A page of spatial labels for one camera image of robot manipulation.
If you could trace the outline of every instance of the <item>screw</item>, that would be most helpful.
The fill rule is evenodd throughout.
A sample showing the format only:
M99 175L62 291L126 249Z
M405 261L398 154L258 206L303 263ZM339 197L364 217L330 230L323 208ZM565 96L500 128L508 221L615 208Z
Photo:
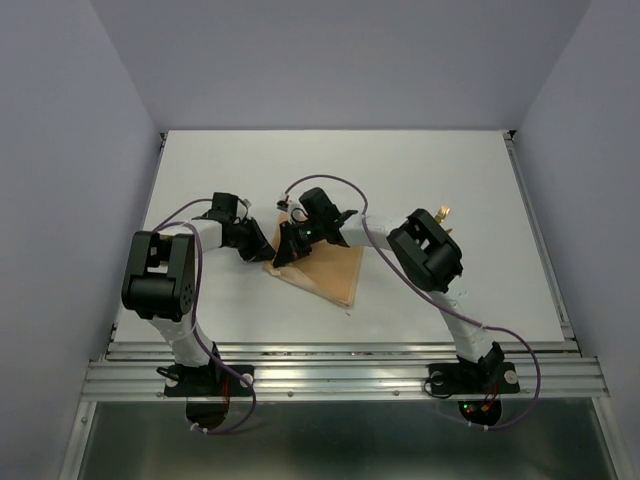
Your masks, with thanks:
M253 385L253 375L251 375L250 373L243 373L242 378L244 378L249 385ZM248 388L244 382L240 382L240 386L243 388Z
M431 374L431 383L436 386L444 385L444 375L442 372L435 371Z
M513 370L507 370L504 372L504 379L509 385L515 385L518 383L518 374Z

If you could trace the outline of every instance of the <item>white table surface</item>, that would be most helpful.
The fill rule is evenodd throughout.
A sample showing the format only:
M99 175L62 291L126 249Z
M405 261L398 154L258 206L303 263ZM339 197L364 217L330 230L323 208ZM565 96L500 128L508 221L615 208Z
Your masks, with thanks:
M559 319L500 132L172 131L145 229L188 201L230 192L248 198L270 240L279 194L312 173L340 175L369 197L370 214L415 208L452 211L445 228L462 249L465 313L511 328L528 341L562 341ZM341 210L361 207L345 185L323 187ZM179 219L201 214L205 204ZM442 317L366 249L350 309L271 277L237 252L205 254L198 318L218 342L451 342ZM504 340L507 337L496 337ZM117 342L162 341L135 313L120 310Z

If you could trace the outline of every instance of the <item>red wire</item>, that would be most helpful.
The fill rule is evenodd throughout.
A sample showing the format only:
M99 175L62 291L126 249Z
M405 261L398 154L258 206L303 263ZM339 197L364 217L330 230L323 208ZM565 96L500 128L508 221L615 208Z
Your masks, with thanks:
M494 393L493 393L493 398L491 399L491 401L489 402L489 405L487 405L487 410L489 408L491 408L491 405L493 405L493 403L496 401L496 398L498 397L498 383L496 382L495 387L493 389Z
M485 395L484 400L482 400L482 404L483 404L483 405L487 402L487 400L488 400L488 399L489 399L489 397L491 396L491 393L495 393L495 391L496 391L496 385L497 385L497 383L494 383L494 384L493 384L493 392L492 392L491 390L489 390L489 391L487 392L487 394Z
M229 377L227 377L224 381L224 386L222 387L222 395L224 396L224 401L229 405L231 403L231 398L229 397Z

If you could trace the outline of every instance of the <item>gray wall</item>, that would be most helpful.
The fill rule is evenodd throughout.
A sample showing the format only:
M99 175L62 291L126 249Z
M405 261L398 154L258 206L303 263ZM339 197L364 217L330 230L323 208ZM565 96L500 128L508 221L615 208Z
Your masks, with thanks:
M86 0L0 13L0 478L57 476L158 152Z
M515 128L586 0L93 0L162 129Z
M516 144L569 315L640 463L640 2L594 0Z

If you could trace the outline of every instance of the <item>robotic arm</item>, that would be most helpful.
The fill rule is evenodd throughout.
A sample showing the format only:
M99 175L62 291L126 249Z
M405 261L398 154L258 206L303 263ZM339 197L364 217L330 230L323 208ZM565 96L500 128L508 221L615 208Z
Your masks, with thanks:
M273 260L280 267L307 256L321 240L343 247L376 246L390 250L406 277L438 305L462 314L466 291L461 279L462 252L441 227L441 219L417 209L406 219L367 216L370 236L364 231L362 215L356 210L340 212L321 188L300 196L300 204L288 199L278 208L290 212L290 220L280 224L280 246ZM502 393L516 393L516 384L505 382L513 365L504 362L500 345L477 326L441 311L453 337L458 364L430 365L430 389L439 395L484 393L499 384Z
M242 218L238 210L244 210ZM198 343L220 358L216 344L192 321L195 295L194 230L203 252L231 247L247 262L270 260L275 251L248 204L228 193L215 193L211 208L185 224L169 224L133 236L122 285L122 303L155 327L171 346L175 364L158 369L166 377L167 396L215 393L221 371Z

